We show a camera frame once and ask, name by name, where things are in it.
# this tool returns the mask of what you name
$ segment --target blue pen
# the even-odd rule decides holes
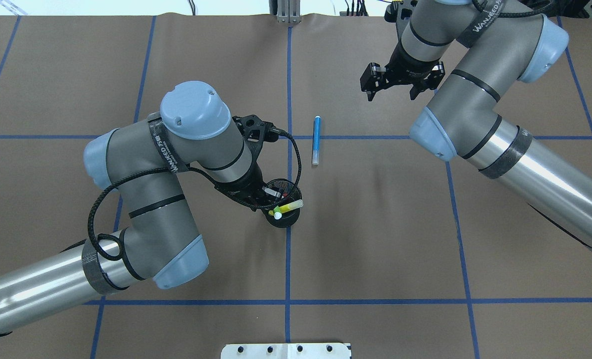
[[[311,164],[318,165],[318,147],[320,146],[320,116],[314,118],[314,141],[311,151]]]

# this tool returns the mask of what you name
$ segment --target silver metal tube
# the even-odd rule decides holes
[[[517,128],[502,121],[496,133],[468,161],[490,165],[515,138]],[[531,206],[592,247],[592,179],[533,139],[520,160],[497,178]]]
[[[111,241],[103,241],[102,247],[111,254],[118,250]],[[82,248],[71,248],[0,277],[0,335],[100,297],[84,274]],[[137,281],[123,261],[100,257],[100,264],[116,286]]]

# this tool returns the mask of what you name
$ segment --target velcro strap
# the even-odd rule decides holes
[[[101,268],[99,256],[90,241],[86,241],[81,250],[81,264],[88,283],[100,295],[111,295],[128,288],[118,287],[110,281],[107,273]]]
[[[148,116],[148,125],[150,127],[150,136],[156,146],[157,152],[159,152],[159,156],[161,156],[161,159],[165,162],[170,172],[179,173],[189,171],[170,142],[168,129],[165,127],[158,112]]]
[[[480,36],[489,29],[504,9],[504,0],[487,0],[484,10],[473,19],[473,22],[457,37],[457,41],[471,48]]]

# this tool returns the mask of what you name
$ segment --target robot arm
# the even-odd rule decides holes
[[[84,152],[86,170],[105,191],[91,211],[90,240],[0,277],[0,337],[139,280],[153,278],[168,289],[200,275],[207,252],[177,172],[201,173],[236,202],[262,209],[272,225],[292,225],[298,209],[278,220],[266,209],[300,199],[298,178],[265,183],[257,165],[263,141],[278,136],[293,140],[256,116],[232,119],[211,86],[191,81],[168,93],[161,111],[147,120],[91,141]],[[189,166],[193,162],[204,170]],[[95,236],[95,209],[115,187],[132,226]]]
[[[385,68],[371,63],[363,73],[368,99],[395,84],[420,84],[422,90],[457,39],[469,51],[412,125],[410,137],[443,161],[455,155],[467,160],[592,251],[592,179],[494,112],[515,80],[537,80],[560,57],[566,32],[516,0],[481,6],[424,0],[415,8],[392,5],[387,13],[389,21],[396,14],[399,41]]]

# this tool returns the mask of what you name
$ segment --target metal bracket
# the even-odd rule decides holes
[[[270,11],[280,23],[296,25],[300,22],[300,0],[270,0]]]
[[[221,359],[351,359],[349,343],[226,345]]]

